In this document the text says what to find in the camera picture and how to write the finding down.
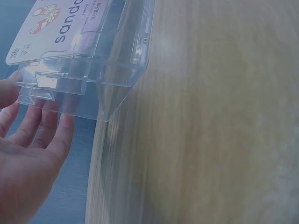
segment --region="finger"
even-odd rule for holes
[[[47,106],[50,104],[48,101],[45,106],[50,108],[54,111],[57,111],[57,106],[51,104],[51,106]],[[32,143],[29,148],[46,148],[53,140],[56,129],[57,129],[57,122],[58,122],[58,113],[53,111],[47,111],[43,109],[42,111],[42,121],[41,125],[37,131],[36,137],[34,142]]]
[[[30,106],[26,116],[17,131],[11,135],[8,140],[16,145],[28,147],[37,132],[41,123],[42,110],[34,106]]]
[[[53,163],[58,162],[59,166],[62,166],[70,151],[73,134],[74,118],[71,115],[62,114],[56,134],[46,148],[53,155]]]
[[[16,116],[18,115],[20,105],[14,103],[9,107],[4,108],[0,112],[0,137],[5,138],[10,126],[13,124]]]
[[[8,80],[0,81],[0,109],[13,104],[19,96],[19,87],[15,85],[21,80],[21,73],[15,71]]]

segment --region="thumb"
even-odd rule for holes
[[[0,80],[0,109],[13,104],[19,96],[19,88],[16,82],[22,80],[21,73],[15,71],[7,80]]]

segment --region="fingernail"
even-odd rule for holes
[[[17,83],[17,82],[22,82],[23,81],[23,76],[19,71],[15,71],[13,74],[11,74],[8,77],[8,79],[13,81],[14,83]]]

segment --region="plastic packaging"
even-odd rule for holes
[[[146,70],[154,4],[37,0],[7,56],[18,102],[108,121]]]

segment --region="gray floor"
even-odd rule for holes
[[[12,134],[26,113],[21,106],[9,134]],[[63,165],[49,198],[31,224],[83,224],[88,173],[96,122],[75,118],[75,134],[71,152]]]
[[[0,79],[7,78],[17,66],[5,64],[6,55],[35,0],[0,1]],[[21,106],[10,133],[13,133],[26,113]],[[75,118],[75,135],[71,152],[52,192],[31,224],[83,224],[88,173],[96,122]]]

